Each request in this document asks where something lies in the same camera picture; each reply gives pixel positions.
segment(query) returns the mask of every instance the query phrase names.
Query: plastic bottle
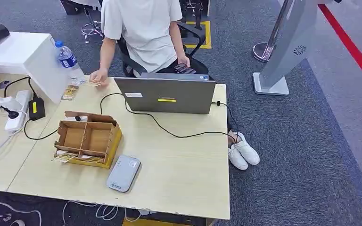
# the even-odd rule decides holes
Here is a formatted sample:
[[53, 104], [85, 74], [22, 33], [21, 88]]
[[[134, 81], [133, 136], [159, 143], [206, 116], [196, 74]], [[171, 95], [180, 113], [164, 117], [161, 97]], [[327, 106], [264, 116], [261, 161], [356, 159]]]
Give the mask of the plastic bottle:
[[77, 63], [71, 49], [63, 45], [62, 41], [56, 41], [55, 46], [59, 49], [58, 60], [62, 66], [68, 70], [68, 76], [71, 78], [72, 85], [81, 85], [85, 82], [84, 72]]

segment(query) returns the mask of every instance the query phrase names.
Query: bottle label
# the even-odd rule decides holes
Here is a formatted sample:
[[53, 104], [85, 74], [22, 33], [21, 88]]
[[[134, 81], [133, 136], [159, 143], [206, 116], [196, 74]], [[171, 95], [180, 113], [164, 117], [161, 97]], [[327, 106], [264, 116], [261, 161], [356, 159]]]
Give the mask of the bottle label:
[[68, 59], [64, 59], [64, 60], [59, 60], [63, 67], [73, 67], [74, 65], [77, 64], [77, 59], [75, 58], [74, 54], [71, 55], [70, 58]]

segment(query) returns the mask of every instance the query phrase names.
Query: cardboard box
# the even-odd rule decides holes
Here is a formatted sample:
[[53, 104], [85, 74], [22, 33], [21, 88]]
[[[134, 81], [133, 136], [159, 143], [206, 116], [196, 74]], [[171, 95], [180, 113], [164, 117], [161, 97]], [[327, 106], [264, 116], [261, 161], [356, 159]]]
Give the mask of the cardboard box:
[[87, 121], [60, 121], [60, 137], [55, 142], [57, 150], [77, 154], [69, 163], [109, 169], [122, 137], [118, 123], [108, 115], [69, 111], [65, 112], [65, 115], [87, 116]]

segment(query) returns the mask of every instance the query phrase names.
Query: wooden desk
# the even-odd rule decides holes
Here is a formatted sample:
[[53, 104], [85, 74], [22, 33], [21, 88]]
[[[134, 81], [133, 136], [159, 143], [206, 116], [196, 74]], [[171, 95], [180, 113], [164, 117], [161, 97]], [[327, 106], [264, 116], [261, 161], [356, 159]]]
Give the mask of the wooden desk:
[[[58, 128], [64, 111], [99, 113], [103, 96], [119, 92], [114, 80], [105, 90], [82, 86], [73, 101], [62, 101], [43, 135]], [[216, 85], [214, 101], [226, 102], [225, 85]], [[159, 123], [178, 135], [203, 131], [227, 132], [225, 106], [212, 105], [209, 115], [152, 113]], [[155, 210], [205, 218], [230, 219], [227, 137], [208, 134], [174, 138], [149, 116], [126, 111], [124, 99], [105, 99], [103, 114], [113, 116], [123, 131], [116, 155], [141, 161], [130, 191], [106, 187], [110, 170], [51, 161], [58, 134], [38, 141], [8, 191], [50, 198]]]
[[[0, 74], [0, 82], [3, 80], [14, 81], [25, 77], [25, 75]], [[49, 98], [32, 82], [35, 92], [45, 100], [45, 110], [47, 117], [35, 122], [30, 122], [27, 126], [29, 135], [38, 137], [48, 123], [49, 117], [55, 112], [57, 105], [54, 105]], [[9, 86], [7, 95], [15, 97], [20, 90], [30, 89], [27, 80], [23, 80]], [[3, 97], [3, 89], [0, 89], [0, 96]], [[0, 142], [3, 141], [8, 133], [4, 130], [8, 114], [0, 111]], [[23, 165], [29, 152], [35, 144], [34, 140], [29, 140], [23, 132], [15, 135], [0, 149], [0, 191], [6, 191], [16, 176], [17, 172]]]

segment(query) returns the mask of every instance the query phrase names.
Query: black cable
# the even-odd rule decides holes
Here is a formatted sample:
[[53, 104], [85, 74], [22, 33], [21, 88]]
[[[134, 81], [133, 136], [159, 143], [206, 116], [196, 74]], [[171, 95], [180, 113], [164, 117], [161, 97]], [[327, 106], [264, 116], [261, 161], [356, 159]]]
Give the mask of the black cable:
[[33, 86], [31, 85], [31, 77], [28, 77], [28, 85], [30, 86], [31, 90], [33, 91], [33, 98], [38, 98], [37, 93], [35, 92]]
[[15, 80], [15, 81], [9, 83], [9, 84], [5, 87], [5, 90], [3, 91], [3, 97], [6, 97], [6, 90], [8, 89], [8, 87], [9, 87], [11, 84], [16, 83], [16, 82], [21, 81], [21, 80], [24, 80], [24, 79], [28, 79], [28, 78], [29, 78], [29, 76], [24, 77], [24, 78], [21, 78], [21, 79], [18, 79], [18, 80]]
[[225, 103], [220, 102], [220, 104], [221, 104], [221, 105], [225, 105], [225, 106], [227, 107], [228, 111], [230, 112], [230, 117], [231, 117], [232, 120], [234, 121], [235, 127], [236, 127], [236, 129], [237, 129], [237, 137], [239, 137], [239, 138], [242, 140], [242, 138], [239, 136], [238, 123], [237, 123], [237, 121], [234, 119], [234, 116], [232, 116], [231, 109], [230, 109], [230, 108], [228, 107], [228, 105], [226, 105]]
[[137, 112], [133, 112], [133, 111], [129, 110], [128, 107], [127, 107], [127, 101], [125, 100], [125, 96], [124, 96], [123, 94], [121, 94], [121, 93], [112, 93], [112, 94], [108, 94], [108, 95], [104, 96], [104, 97], [102, 98], [102, 100], [100, 101], [100, 114], [102, 114], [102, 102], [103, 102], [103, 100], [104, 100], [106, 97], [109, 97], [109, 96], [112, 96], [112, 95], [121, 95], [122, 97], [124, 97], [125, 109], [126, 109], [129, 113], [137, 114], [137, 115], [147, 115], [147, 116], [150, 116], [162, 130], [166, 131], [168, 134], [170, 134], [170, 135], [172, 135], [172, 136], [174, 136], [174, 137], [176, 137], [176, 138], [189, 138], [189, 137], [195, 137], [195, 136], [199, 136], [199, 135], [203, 135], [203, 134], [216, 133], [216, 134], [224, 134], [224, 135], [227, 135], [227, 136], [231, 137], [231, 138], [235, 141], [235, 143], [237, 143], [236, 139], [235, 139], [233, 136], [231, 136], [231, 135], [229, 135], [229, 134], [227, 134], [227, 133], [223, 133], [223, 132], [211, 132], [211, 131], [210, 131], [210, 132], [197, 133], [197, 134], [188, 135], [188, 136], [178, 136], [178, 135], [175, 135], [175, 134], [173, 134], [172, 132], [166, 130], [163, 126], [161, 126], [161, 125], [159, 124], [159, 122], [153, 117], [153, 115], [148, 114], [148, 113], [137, 113]]
[[29, 120], [25, 123], [24, 129], [23, 129], [24, 134], [25, 134], [25, 136], [26, 136], [28, 139], [31, 139], [31, 140], [42, 140], [42, 139], [45, 139], [45, 138], [51, 136], [52, 134], [54, 134], [54, 133], [56, 133], [56, 132], [58, 131], [58, 129], [56, 129], [55, 131], [49, 133], [48, 135], [46, 135], [46, 136], [44, 136], [44, 137], [40, 137], [40, 138], [32, 138], [32, 137], [29, 137], [29, 136], [27, 135], [27, 132], [25, 131], [25, 128], [27, 127], [27, 124], [28, 124], [29, 121], [31, 121], [31, 119], [29, 119]]
[[37, 97], [33, 87], [31, 86], [31, 83], [30, 83], [30, 80], [31, 80], [31, 77], [30, 76], [27, 76], [27, 77], [24, 77], [24, 78], [21, 78], [21, 79], [18, 79], [18, 80], [15, 80], [11, 83], [9, 83], [8, 85], [6, 85], [5, 89], [3, 90], [3, 97], [6, 97], [6, 90], [8, 89], [8, 87], [13, 84], [13, 83], [16, 83], [18, 81], [21, 81], [21, 80], [24, 80], [24, 79], [28, 79], [28, 85], [30, 85], [30, 88], [33, 90], [33, 94], [34, 94], [34, 97]]

